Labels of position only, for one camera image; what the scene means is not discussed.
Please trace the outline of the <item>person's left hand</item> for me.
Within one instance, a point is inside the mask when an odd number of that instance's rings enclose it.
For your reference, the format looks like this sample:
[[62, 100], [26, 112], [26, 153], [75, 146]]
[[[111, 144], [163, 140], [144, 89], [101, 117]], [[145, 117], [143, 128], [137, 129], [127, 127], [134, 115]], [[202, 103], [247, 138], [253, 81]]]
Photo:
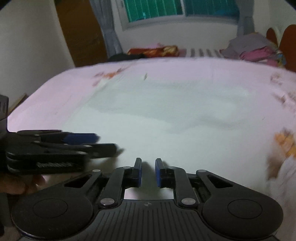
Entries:
[[1, 193], [12, 195], [31, 194], [38, 190], [38, 186], [46, 184], [42, 175], [35, 176], [1, 176]]

